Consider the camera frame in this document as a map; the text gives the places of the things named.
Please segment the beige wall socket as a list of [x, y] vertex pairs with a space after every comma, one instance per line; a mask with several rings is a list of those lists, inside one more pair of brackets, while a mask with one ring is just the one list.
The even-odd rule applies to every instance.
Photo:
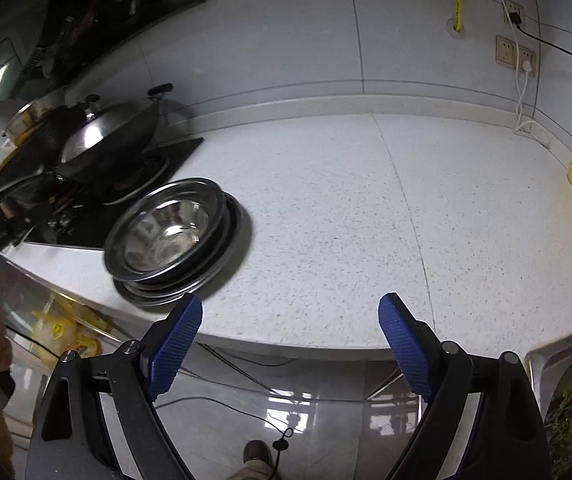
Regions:
[[537, 55], [526, 47], [518, 47], [514, 40], [495, 37], [495, 61], [502, 66], [516, 68], [530, 75], [536, 74]]

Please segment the yellow bag under counter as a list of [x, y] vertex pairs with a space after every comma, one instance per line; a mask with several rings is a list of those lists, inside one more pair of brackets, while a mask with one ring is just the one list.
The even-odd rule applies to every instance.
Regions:
[[88, 325], [104, 332], [110, 330], [110, 324], [90, 308], [68, 298], [51, 296], [45, 307], [31, 311], [31, 338], [38, 342], [32, 348], [50, 370], [67, 350], [77, 351], [82, 358], [100, 356], [100, 335]]

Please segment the small stainless steel bowl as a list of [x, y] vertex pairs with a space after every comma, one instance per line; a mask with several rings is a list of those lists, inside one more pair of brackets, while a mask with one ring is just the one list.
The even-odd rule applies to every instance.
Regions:
[[124, 235], [124, 259], [135, 271], [158, 270], [183, 257], [207, 231], [210, 214], [194, 200], [166, 200], [139, 214]]

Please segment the steel pot with lid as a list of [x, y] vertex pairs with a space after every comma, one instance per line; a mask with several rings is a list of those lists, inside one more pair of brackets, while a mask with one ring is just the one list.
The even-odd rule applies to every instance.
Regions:
[[65, 105], [65, 92], [62, 89], [54, 90], [24, 104], [18, 112], [9, 119], [2, 130], [3, 136], [15, 146], [26, 143], [36, 128], [45, 122], [45, 118]]

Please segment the black gas stove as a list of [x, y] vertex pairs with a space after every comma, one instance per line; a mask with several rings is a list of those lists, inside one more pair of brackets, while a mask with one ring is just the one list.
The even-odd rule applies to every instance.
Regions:
[[[146, 150], [130, 153], [123, 159], [102, 162], [100, 174], [82, 184], [81, 194], [50, 220], [36, 226], [24, 239], [26, 242], [102, 249], [109, 231], [121, 214], [146, 193], [164, 185], [175, 175], [191, 154], [199, 148], [202, 138], [174, 144], [151, 142]], [[17, 148], [8, 162], [0, 167], [0, 186], [40, 169], [54, 168], [53, 152], [25, 151]], [[22, 214], [40, 200], [39, 185], [26, 182], [15, 191], [0, 194], [0, 222]]]

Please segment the shoe on floor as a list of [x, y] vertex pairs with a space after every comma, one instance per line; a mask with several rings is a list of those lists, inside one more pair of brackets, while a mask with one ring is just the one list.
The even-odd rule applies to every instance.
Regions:
[[243, 463], [259, 462], [272, 468], [273, 459], [269, 446], [261, 440], [251, 440], [243, 448]]

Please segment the black wok with lid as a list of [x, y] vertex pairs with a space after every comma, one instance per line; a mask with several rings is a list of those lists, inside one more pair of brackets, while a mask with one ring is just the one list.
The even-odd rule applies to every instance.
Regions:
[[158, 128], [161, 100], [172, 90], [173, 84], [167, 82], [150, 88], [145, 99], [102, 108], [62, 144], [57, 165], [47, 168], [41, 164], [32, 174], [0, 185], [0, 197], [24, 185], [42, 185], [50, 179], [85, 181], [106, 162], [144, 151]]

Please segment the stainless steel plate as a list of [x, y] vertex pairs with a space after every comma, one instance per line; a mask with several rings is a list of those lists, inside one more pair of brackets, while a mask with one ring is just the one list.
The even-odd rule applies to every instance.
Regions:
[[161, 278], [210, 243], [225, 212], [225, 193], [212, 180], [162, 185], [117, 220], [104, 244], [104, 266], [120, 282]]
[[159, 308], [214, 280], [236, 254], [243, 237], [243, 207], [233, 195], [226, 193], [225, 198], [226, 212], [216, 228], [215, 241], [209, 242], [194, 262], [182, 264], [158, 283], [146, 285], [114, 278], [112, 283], [118, 294], [139, 308]]

